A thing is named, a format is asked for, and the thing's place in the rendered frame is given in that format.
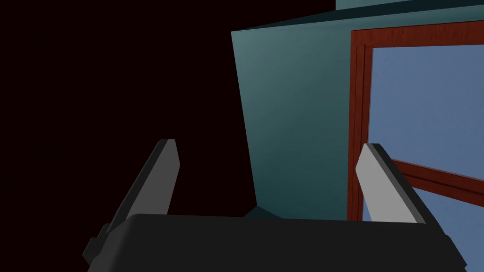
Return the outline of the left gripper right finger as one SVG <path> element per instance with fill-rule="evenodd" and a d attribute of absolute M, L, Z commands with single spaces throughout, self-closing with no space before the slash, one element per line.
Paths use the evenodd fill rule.
<path fill-rule="evenodd" d="M 445 234 L 382 145 L 363 145 L 355 173 L 371 217 L 362 222 L 368 235 Z"/>

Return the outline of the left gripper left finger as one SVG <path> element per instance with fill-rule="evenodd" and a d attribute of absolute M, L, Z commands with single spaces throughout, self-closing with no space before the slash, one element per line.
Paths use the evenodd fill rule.
<path fill-rule="evenodd" d="M 180 160 L 174 139 L 161 139 L 136 177 L 107 232 L 136 214 L 168 214 Z"/>

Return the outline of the red-brown framed window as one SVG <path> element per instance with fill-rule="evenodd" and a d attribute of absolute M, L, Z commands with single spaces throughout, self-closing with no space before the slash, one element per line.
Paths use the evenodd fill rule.
<path fill-rule="evenodd" d="M 347 218 L 361 221 L 355 168 L 382 144 L 484 272 L 484 20 L 351 32 Z"/>

